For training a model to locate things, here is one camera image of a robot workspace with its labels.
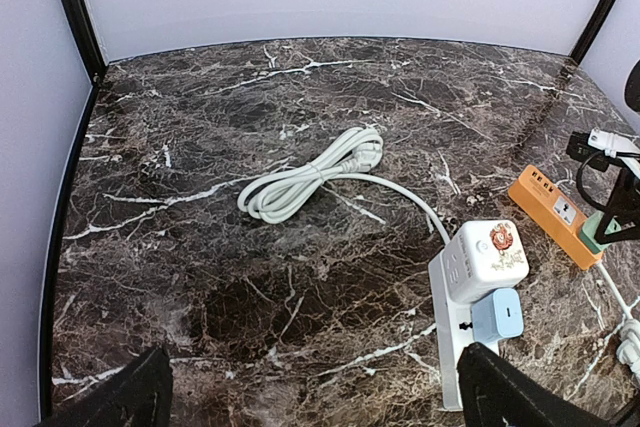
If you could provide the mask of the white power strip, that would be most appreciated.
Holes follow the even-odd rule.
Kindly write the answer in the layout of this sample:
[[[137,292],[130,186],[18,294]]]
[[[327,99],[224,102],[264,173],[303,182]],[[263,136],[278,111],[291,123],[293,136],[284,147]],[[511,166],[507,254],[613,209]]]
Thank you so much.
[[[442,402],[447,411],[463,408],[457,363],[474,342],[472,305],[495,290],[467,276],[467,258],[454,241],[429,263],[429,279],[436,321]]]

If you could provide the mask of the blue plug adapter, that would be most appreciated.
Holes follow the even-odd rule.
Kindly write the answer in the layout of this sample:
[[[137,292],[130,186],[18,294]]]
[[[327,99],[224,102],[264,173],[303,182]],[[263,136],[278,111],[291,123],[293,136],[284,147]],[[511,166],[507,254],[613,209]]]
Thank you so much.
[[[471,308],[474,340],[488,345],[520,336],[524,331],[521,302],[514,288],[499,288]]]

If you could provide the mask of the orange power strip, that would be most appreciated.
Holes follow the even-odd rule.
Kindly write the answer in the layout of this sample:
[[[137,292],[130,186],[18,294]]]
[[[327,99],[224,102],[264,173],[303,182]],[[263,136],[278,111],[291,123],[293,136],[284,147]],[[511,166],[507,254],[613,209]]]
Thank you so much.
[[[602,252],[592,252],[579,237],[585,214],[539,168],[529,164],[508,195],[580,269],[602,259]]]

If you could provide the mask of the green plug adapter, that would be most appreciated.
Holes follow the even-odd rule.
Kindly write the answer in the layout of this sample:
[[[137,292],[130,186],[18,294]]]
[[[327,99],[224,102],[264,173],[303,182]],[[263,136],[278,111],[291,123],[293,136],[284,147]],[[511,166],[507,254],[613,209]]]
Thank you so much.
[[[585,220],[580,228],[579,239],[592,254],[599,254],[610,246],[610,243],[600,243],[595,238],[597,227],[603,217],[602,212],[596,211]]]

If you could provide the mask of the white cube socket adapter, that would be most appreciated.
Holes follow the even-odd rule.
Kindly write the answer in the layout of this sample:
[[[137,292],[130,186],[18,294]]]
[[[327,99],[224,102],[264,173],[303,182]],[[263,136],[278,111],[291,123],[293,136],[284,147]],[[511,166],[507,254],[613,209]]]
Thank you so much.
[[[465,222],[442,252],[449,296],[471,304],[497,288],[510,288],[529,273],[516,225],[510,220]]]

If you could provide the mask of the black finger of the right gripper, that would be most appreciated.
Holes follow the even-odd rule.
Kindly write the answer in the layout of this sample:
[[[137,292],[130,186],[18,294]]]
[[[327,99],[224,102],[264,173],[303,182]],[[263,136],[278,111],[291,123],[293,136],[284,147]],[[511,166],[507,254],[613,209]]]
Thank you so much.
[[[622,229],[607,233],[612,221]],[[614,188],[603,210],[595,232],[599,244],[611,244],[639,239],[639,179],[628,168],[620,170]]]

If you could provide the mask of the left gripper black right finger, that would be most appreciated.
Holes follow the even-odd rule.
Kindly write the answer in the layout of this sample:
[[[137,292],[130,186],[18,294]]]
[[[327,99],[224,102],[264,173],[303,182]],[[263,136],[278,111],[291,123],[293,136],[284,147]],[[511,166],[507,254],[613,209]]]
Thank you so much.
[[[481,343],[457,364],[467,426],[637,426],[639,400],[611,419],[599,418],[543,388]]]

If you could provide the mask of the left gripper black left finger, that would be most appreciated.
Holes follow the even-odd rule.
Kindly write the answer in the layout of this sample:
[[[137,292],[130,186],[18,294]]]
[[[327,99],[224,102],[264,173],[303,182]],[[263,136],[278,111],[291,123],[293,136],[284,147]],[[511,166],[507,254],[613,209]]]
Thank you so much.
[[[168,353],[162,347],[153,347],[74,406],[39,425],[167,426],[172,398],[173,375]]]

